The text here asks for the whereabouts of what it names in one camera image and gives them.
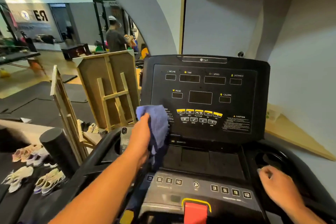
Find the yellow outline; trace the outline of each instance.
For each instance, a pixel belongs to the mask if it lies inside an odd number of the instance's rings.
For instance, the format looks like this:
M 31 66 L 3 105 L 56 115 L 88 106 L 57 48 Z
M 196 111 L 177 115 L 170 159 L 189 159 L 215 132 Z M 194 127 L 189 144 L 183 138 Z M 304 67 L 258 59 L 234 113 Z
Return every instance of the yellow outline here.
M 194 202 L 198 202 L 198 203 L 203 203 L 203 204 L 207 204 L 208 205 L 208 207 L 209 207 L 209 211 L 210 211 L 210 213 L 211 213 L 211 205 L 207 202 L 207 201 L 202 201 L 202 200 L 199 200 L 199 199 L 193 199 L 193 198 L 184 198 L 184 199 L 182 199 L 182 207 L 183 207 L 183 204 L 184 204 L 184 201 L 186 201 L 186 200 L 189 200 L 189 201 L 194 201 Z

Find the smartphone camera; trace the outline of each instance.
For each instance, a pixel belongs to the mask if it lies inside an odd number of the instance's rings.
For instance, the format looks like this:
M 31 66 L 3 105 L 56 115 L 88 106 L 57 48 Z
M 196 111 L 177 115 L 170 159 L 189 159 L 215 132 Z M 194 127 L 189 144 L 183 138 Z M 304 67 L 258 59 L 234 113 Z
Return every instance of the smartphone camera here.
M 127 128 L 122 128 L 122 129 L 121 129 L 121 133 L 122 133 L 123 135 L 125 135 L 125 134 L 127 133 Z

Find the squat rack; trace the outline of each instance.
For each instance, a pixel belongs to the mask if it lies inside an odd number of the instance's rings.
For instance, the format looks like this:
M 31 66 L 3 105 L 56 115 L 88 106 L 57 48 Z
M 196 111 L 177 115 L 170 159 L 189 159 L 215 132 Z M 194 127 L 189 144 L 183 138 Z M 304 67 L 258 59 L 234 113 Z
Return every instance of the squat rack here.
M 98 12 L 97 3 L 101 4 L 101 8 L 103 10 L 103 13 L 101 14 L 101 16 L 103 17 L 103 19 L 105 21 L 105 28 L 108 29 L 109 28 L 109 22 L 107 20 L 107 15 L 106 15 L 106 10 L 105 10 L 105 6 L 104 6 L 104 1 L 116 1 L 116 0 L 92 0 L 92 1 L 93 1 L 93 5 L 94 5 L 94 11 L 96 13 L 100 40 L 101 40 L 101 43 L 103 44 L 104 51 L 106 51 L 106 47 L 105 47 L 105 43 L 104 43 L 104 35 L 103 35 L 102 26 L 100 24 L 100 17 L 99 17 L 100 15 L 99 15 L 99 12 Z M 122 15 L 122 23 L 123 23 L 123 27 L 124 27 L 124 34 L 127 34 L 128 31 L 126 30 L 125 11 L 124 11 L 124 9 L 122 7 L 120 7 L 120 10 L 121 10 L 121 15 Z

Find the red emergency stop button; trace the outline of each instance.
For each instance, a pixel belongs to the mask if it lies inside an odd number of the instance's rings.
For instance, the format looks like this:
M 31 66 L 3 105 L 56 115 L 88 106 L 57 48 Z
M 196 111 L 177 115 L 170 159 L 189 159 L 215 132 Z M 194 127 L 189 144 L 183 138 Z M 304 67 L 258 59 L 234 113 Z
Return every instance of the red emergency stop button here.
M 186 202 L 184 205 L 184 224 L 206 224 L 208 207 L 206 205 Z

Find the treadmill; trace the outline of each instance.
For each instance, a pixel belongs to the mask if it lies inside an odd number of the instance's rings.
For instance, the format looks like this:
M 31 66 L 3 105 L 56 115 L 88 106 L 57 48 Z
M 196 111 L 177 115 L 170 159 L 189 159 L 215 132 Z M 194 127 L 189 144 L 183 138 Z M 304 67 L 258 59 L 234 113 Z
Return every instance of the treadmill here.
M 336 223 L 336 204 L 308 166 L 264 140 L 269 76 L 267 62 L 250 59 L 145 59 L 141 105 L 165 107 L 168 146 L 156 166 L 148 162 L 139 171 L 115 223 L 292 223 L 262 187 L 258 169 L 266 165 L 290 175 L 306 206 Z M 119 156 L 120 133 L 99 142 L 44 220 Z

